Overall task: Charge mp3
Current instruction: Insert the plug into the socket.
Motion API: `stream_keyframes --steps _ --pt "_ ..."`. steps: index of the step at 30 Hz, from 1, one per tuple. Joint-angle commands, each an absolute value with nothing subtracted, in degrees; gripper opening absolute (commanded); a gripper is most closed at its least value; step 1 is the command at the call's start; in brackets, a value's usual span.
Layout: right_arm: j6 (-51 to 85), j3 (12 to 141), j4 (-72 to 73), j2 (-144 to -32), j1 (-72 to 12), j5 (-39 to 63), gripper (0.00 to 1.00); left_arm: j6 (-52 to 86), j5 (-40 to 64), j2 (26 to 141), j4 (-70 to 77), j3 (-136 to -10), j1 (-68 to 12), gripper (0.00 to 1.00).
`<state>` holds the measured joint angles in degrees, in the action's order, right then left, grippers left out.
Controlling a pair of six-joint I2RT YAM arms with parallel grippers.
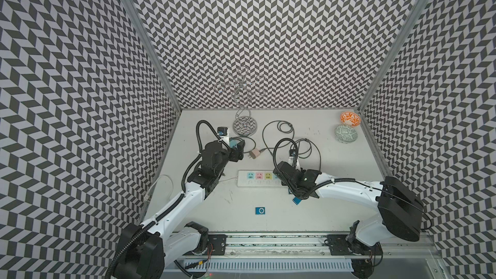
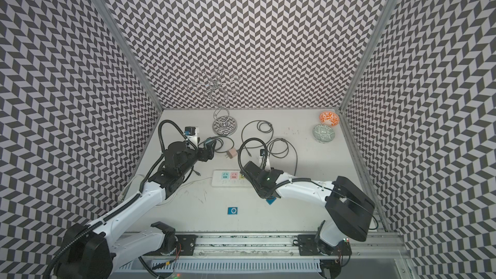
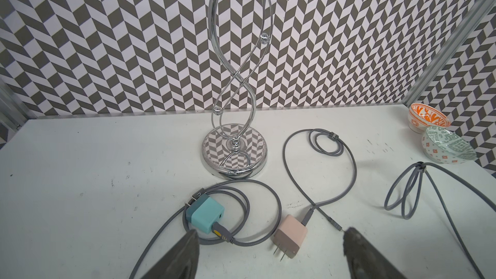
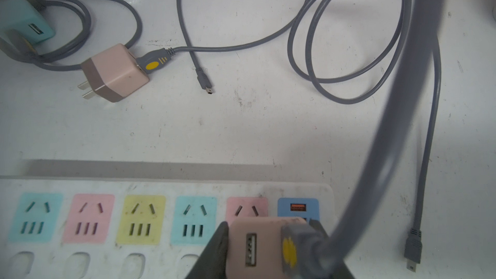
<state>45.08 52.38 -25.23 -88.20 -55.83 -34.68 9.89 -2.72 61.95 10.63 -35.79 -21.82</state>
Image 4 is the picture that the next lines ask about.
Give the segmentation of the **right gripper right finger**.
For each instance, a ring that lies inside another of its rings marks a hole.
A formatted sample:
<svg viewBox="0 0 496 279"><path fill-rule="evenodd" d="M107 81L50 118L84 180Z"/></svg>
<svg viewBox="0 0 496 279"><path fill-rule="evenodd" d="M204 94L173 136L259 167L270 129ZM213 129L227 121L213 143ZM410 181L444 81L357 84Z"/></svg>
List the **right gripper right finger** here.
<svg viewBox="0 0 496 279"><path fill-rule="evenodd" d="M318 262L317 270L322 278L354 278L344 262L345 256L355 245L353 235L343 231L341 224L332 235L325 232L318 220L310 219L309 224L320 236L323 236L322 241L319 241L315 248L312 248Z"/></svg>

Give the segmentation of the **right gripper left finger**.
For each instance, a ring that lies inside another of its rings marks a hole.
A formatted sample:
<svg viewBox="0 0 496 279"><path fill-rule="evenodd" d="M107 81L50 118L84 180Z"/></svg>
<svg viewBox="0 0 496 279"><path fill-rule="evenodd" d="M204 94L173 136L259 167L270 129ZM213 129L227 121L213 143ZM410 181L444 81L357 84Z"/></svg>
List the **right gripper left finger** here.
<svg viewBox="0 0 496 279"><path fill-rule="evenodd" d="M189 271L186 279L226 279L228 249L229 225L227 222L222 222Z"/></svg>

